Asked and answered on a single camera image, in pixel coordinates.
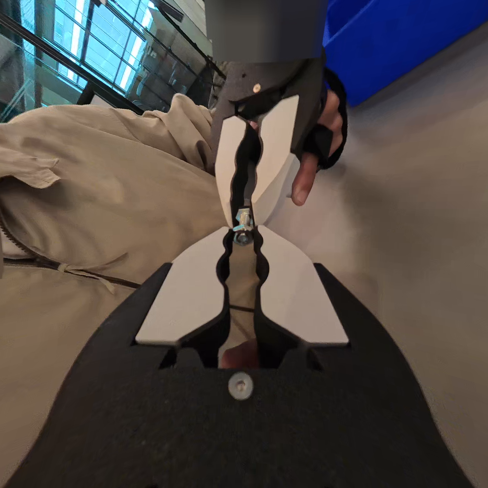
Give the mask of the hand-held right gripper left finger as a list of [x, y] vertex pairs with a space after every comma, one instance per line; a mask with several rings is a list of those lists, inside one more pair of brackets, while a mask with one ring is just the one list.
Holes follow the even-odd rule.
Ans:
[[135, 336], [137, 345], [192, 348], [218, 363], [230, 331], [229, 257], [232, 231], [223, 227], [176, 257]]

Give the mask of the person's left hand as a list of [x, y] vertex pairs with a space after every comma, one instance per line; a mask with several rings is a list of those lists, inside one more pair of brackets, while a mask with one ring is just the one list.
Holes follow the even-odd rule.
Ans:
[[[343, 142], [343, 117], [339, 113], [340, 100], [337, 94], [328, 89], [326, 102], [318, 125], [322, 125], [332, 132], [329, 156], [331, 156]], [[314, 184], [319, 165], [319, 157], [310, 152], [303, 152], [301, 157], [300, 169], [296, 174], [292, 185], [291, 199], [297, 206], [305, 204]]]

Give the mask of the person's right hand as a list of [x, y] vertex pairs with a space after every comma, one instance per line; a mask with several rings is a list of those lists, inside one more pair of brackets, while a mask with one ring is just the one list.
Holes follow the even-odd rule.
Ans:
[[256, 339], [224, 351], [220, 368], [222, 369], [259, 369], [258, 344]]

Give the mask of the blue divided storage bin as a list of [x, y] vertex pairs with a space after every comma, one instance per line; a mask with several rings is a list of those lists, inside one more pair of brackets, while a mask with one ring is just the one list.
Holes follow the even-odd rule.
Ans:
[[487, 1], [329, 1], [327, 66], [358, 106], [487, 21]]

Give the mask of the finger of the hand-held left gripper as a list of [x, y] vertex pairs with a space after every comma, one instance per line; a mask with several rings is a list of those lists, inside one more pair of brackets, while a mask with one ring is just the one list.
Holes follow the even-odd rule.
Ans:
[[260, 126], [262, 154], [256, 166], [251, 196], [254, 224], [266, 224], [285, 198], [291, 198], [293, 181], [300, 168], [291, 142], [299, 96], [281, 100]]
[[223, 213], [229, 228], [235, 227], [237, 211], [243, 203], [247, 176], [238, 162], [247, 132], [247, 123], [234, 115], [223, 120], [215, 161], [215, 176]]

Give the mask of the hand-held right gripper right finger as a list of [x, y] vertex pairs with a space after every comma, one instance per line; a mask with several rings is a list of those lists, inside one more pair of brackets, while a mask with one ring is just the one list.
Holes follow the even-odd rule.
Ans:
[[260, 362], [282, 362], [293, 350], [345, 347], [349, 338], [312, 260], [266, 227], [254, 234], [254, 332]]

